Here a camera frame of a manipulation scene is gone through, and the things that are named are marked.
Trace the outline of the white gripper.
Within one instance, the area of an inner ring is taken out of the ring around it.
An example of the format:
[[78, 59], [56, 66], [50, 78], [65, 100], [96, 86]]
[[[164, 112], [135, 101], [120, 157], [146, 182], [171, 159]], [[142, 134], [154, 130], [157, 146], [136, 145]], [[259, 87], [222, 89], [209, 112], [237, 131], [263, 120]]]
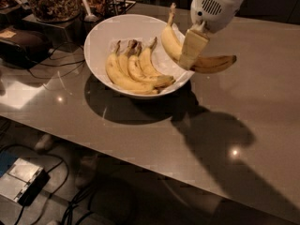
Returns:
[[[193, 24], [201, 25], [211, 33], [225, 28], [233, 19], [244, 0], [192, 0], [190, 17]], [[190, 70], [196, 63], [209, 37], [202, 32], [188, 29], [178, 65]]]

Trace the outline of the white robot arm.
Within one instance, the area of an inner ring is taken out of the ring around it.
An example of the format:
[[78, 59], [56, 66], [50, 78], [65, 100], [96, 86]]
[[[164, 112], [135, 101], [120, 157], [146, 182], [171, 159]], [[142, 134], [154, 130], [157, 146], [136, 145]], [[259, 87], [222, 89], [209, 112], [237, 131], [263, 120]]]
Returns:
[[233, 19], [244, 0], [192, 0], [190, 19], [178, 65], [191, 69], [209, 41], [208, 33], [225, 28]]

